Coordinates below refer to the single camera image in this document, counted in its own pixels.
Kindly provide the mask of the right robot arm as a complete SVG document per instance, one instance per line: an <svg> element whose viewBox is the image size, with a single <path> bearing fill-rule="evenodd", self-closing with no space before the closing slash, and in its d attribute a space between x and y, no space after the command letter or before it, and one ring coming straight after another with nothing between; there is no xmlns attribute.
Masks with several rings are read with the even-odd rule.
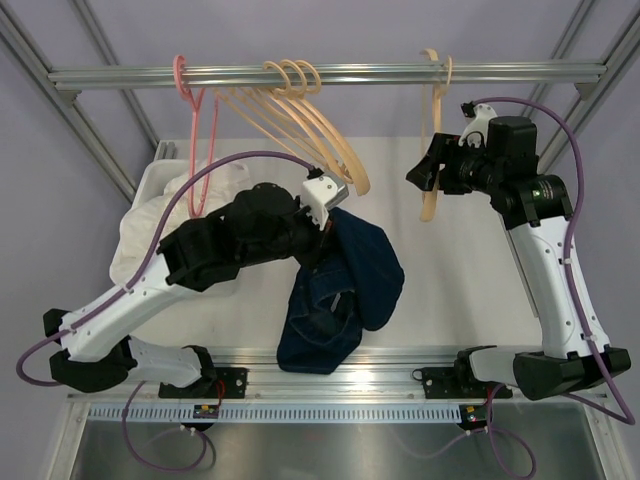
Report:
<svg viewBox="0 0 640 480"><path fill-rule="evenodd" d="M526 117L475 117L461 135L437 133L406 175L423 192L486 194L502 219L542 332L538 347L459 352L456 389L476 396L489 382L539 400L590 389L631 367L593 309L568 238L574 209L564 182L538 171L537 128Z"/></svg>

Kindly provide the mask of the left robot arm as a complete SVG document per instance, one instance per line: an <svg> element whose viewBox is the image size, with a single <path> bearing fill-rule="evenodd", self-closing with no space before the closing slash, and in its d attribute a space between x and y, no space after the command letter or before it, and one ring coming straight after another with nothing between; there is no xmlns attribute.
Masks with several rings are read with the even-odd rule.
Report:
<svg viewBox="0 0 640 480"><path fill-rule="evenodd" d="M125 381L157 382L163 398L204 398L218 374L204 347L166 347L133 331L170 306L233 281L244 267L295 258L310 266L327 243L329 211L348 195L328 176L307 180L298 197L260 183L204 218L188 220L156 243L133 283L114 287L75 312L52 309L47 334L59 334L49 359L53 379L84 393Z"/></svg>

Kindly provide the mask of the dark navy skirt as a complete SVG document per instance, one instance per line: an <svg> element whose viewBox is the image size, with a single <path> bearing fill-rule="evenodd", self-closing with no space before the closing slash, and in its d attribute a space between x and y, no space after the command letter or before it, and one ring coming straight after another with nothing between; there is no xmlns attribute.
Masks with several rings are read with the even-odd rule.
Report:
<svg viewBox="0 0 640 480"><path fill-rule="evenodd" d="M391 319L404 270L382 228L335 208L336 249L299 269L276 351L281 370L328 375L360 345L365 331Z"/></svg>

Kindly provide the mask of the pink plastic hanger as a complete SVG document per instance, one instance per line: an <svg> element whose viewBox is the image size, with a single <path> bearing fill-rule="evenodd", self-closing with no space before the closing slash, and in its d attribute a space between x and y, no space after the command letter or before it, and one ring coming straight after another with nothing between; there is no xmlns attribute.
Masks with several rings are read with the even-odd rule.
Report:
<svg viewBox="0 0 640 480"><path fill-rule="evenodd" d="M191 109L189 177L193 178L198 172L197 148L200 133L201 111L204 99L209 92L209 89L202 87L197 92L194 92L194 90L188 86L188 82L185 79L186 66L186 58L183 55L176 55L174 57L172 62L174 85L181 99L187 102ZM208 150L206 161L204 163L205 166L212 165L215 158L217 127L219 121L219 94L216 90L212 90L212 96L213 114L208 137ZM199 218L204 214L209 194L209 186L210 175L206 174L188 189L187 208L191 219Z"/></svg>

